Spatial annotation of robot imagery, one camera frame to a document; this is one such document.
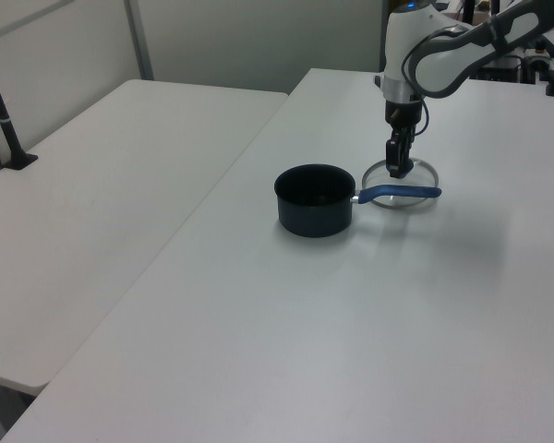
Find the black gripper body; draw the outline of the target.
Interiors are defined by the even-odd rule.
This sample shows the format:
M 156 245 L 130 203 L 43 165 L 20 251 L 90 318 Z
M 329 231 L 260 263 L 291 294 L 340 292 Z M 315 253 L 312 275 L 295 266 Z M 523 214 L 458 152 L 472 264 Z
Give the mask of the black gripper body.
M 410 103 L 385 102 L 385 121 L 393 135 L 404 131 L 414 138 L 416 125 L 420 122 L 420 101 Z

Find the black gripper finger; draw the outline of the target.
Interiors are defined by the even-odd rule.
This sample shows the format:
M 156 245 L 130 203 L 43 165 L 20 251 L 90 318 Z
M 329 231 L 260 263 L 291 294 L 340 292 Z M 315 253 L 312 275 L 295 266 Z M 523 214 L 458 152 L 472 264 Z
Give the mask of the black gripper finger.
M 398 138 L 392 136 L 386 142 L 386 169 L 390 176 L 398 176 L 400 171 L 400 148 Z
M 398 141 L 398 177 L 405 178 L 414 168 L 414 162 L 410 157 L 410 149 L 415 139 L 415 126 L 404 127 Z

